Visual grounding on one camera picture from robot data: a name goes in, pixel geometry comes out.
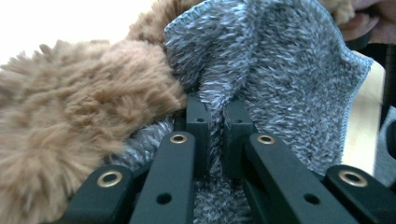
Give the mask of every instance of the mounting hole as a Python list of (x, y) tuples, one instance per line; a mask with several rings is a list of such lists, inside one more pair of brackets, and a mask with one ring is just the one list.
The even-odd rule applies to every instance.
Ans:
[(183, 134), (175, 134), (171, 137), (171, 142), (175, 144), (182, 144), (187, 141), (187, 136)]
[(101, 188), (110, 188), (122, 180), (122, 174), (118, 171), (107, 171), (101, 174), (97, 180), (97, 185)]
[(320, 204), (320, 199), (314, 194), (305, 194), (304, 199), (314, 205)]
[(353, 171), (340, 171), (338, 176), (348, 185), (355, 187), (364, 188), (368, 184), (366, 178)]
[(172, 201), (172, 195), (169, 193), (162, 193), (157, 196), (157, 203), (159, 204), (167, 204)]
[(275, 138), (271, 137), (270, 135), (262, 134), (257, 137), (257, 140), (263, 144), (271, 145), (275, 142)]

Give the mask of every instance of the brass grommet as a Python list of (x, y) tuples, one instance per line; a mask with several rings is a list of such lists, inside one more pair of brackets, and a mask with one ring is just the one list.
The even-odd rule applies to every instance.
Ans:
[[(114, 178), (110, 181), (105, 181), (105, 178), (109, 175), (115, 175), (116, 178)], [(110, 187), (113, 187), (113, 186), (117, 185), (118, 183), (120, 183), (121, 180), (122, 180), (122, 173), (120, 173), (118, 171), (107, 171), (104, 174), (99, 176), (97, 184), (99, 185), (99, 187), (102, 187), (102, 188), (110, 188)]]
[(275, 142), (275, 138), (271, 137), (270, 135), (262, 134), (257, 137), (257, 141), (266, 145), (271, 145)]
[(368, 185), (367, 180), (362, 175), (353, 171), (340, 171), (338, 176), (340, 176), (344, 182), (355, 187), (364, 188)]
[(184, 134), (175, 134), (171, 137), (171, 142), (175, 144), (182, 144), (187, 141), (187, 136)]

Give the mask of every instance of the wooden surface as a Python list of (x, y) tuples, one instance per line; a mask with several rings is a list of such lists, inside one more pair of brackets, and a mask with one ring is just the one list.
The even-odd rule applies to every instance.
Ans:
[(385, 69), (374, 62), (353, 102), (346, 132), (343, 163), (371, 175), (374, 173), (384, 78)]
[[(154, 0), (66, 2), (52, 0), (1, 1), (0, 64), (22, 51), (31, 55), (40, 44), (108, 39), (115, 43), (128, 34), (138, 14)], [(354, 102), (348, 123), (344, 163), (372, 174), (375, 158), (384, 69), (374, 64)]]

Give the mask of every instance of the plush toy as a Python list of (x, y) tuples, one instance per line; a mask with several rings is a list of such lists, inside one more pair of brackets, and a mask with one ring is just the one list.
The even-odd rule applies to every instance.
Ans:
[(185, 107), (163, 29), (202, 1), (159, 1), (114, 45), (58, 41), (1, 67), (2, 223), (59, 218), (103, 159), (122, 153), (131, 133)]

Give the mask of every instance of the heather gray knit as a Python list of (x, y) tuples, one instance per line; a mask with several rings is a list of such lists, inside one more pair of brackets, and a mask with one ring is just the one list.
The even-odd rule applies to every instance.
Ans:
[(152, 161), (161, 140), (173, 131), (173, 121), (170, 118), (157, 121), (143, 127), (125, 140), (125, 152), (105, 158), (106, 164), (117, 164), (137, 170)]
[(376, 143), (374, 177), (387, 187), (396, 181), (396, 160), (389, 155), (387, 145), (387, 129), (395, 121), (396, 107), (391, 106)]
[(349, 51), (309, 0), (207, 0), (165, 29), (175, 75), (212, 116), (212, 166), (196, 182), (194, 223), (249, 223), (237, 182), (221, 174), (222, 110), (238, 96), (259, 131), (281, 137), (311, 170), (341, 161), (351, 102), (372, 60)]

